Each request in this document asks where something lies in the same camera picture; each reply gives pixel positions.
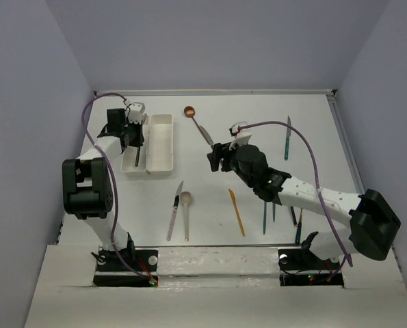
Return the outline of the black spoon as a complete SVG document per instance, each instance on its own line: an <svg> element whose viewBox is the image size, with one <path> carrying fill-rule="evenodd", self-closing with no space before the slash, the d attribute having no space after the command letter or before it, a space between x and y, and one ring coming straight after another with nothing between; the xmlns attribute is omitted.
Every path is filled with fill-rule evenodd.
<svg viewBox="0 0 407 328"><path fill-rule="evenodd" d="M298 226L298 220L297 220L297 217L296 217L296 213L295 213L295 211L294 211L294 207L290 206L290 207L289 207L289 211L290 211L290 215L291 215L291 219L292 219L293 225L294 225L295 227L297 227L297 226Z"/></svg>

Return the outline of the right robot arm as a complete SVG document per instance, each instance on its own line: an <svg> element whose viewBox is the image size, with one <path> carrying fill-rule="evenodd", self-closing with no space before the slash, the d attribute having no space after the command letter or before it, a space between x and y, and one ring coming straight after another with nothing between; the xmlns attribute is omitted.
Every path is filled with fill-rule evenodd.
<svg viewBox="0 0 407 328"><path fill-rule="evenodd" d="M307 182L270 167L266 156L254 145L230 148L217 143L207 154L211 171L235 174L264 202L301 208L346 227L332 238L337 246L326 245L328 237L319 232L310 233L302 242L300 262L314 268L323 260L343 254L362 254L383 261L387 258L401 221L383 195L373 189L363 194L319 189Z"/></svg>

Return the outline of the silver spoon green handle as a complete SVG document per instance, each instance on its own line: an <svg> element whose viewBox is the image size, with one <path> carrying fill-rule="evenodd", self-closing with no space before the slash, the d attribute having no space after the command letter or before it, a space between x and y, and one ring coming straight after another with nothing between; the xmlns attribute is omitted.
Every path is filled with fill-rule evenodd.
<svg viewBox="0 0 407 328"><path fill-rule="evenodd" d="M137 147L135 152L135 167L139 167L141 147Z"/></svg>

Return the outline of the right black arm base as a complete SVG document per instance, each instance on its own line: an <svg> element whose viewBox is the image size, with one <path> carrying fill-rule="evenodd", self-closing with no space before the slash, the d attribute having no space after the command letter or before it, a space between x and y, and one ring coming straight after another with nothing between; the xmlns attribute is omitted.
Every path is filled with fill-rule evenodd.
<svg viewBox="0 0 407 328"><path fill-rule="evenodd" d="M344 287L339 261L320 260L300 248L278 250L280 285L289 286L341 286Z"/></svg>

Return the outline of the steel knife green handle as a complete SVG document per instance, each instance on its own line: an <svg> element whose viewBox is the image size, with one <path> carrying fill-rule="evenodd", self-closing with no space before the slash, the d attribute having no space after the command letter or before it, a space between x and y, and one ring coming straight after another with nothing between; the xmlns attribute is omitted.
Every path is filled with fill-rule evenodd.
<svg viewBox="0 0 407 328"><path fill-rule="evenodd" d="M286 137L285 137L285 154L284 160L288 160L289 158L289 144L290 144L290 137L291 137L291 118L287 116L287 130L286 130Z"/></svg>

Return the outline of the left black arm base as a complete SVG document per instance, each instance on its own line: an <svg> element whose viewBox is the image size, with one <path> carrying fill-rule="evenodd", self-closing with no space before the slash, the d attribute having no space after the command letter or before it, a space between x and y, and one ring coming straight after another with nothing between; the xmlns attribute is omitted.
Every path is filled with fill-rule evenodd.
<svg viewBox="0 0 407 328"><path fill-rule="evenodd" d="M156 249L136 249L135 260L122 253L126 265L115 252L98 250L91 255L96 260L93 284L97 287L150 288L158 286Z"/></svg>

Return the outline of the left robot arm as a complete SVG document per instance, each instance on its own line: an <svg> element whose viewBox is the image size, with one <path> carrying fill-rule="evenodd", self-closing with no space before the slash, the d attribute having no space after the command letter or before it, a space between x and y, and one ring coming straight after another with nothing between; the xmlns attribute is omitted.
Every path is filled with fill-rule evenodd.
<svg viewBox="0 0 407 328"><path fill-rule="evenodd" d="M62 163L64 209L92 228L106 260L127 270L135 264L136 250L130 234L118 223L118 188L111 161L129 147L139 150L143 146L147 115L140 102L108 109L106 114L107 122L93 146Z"/></svg>

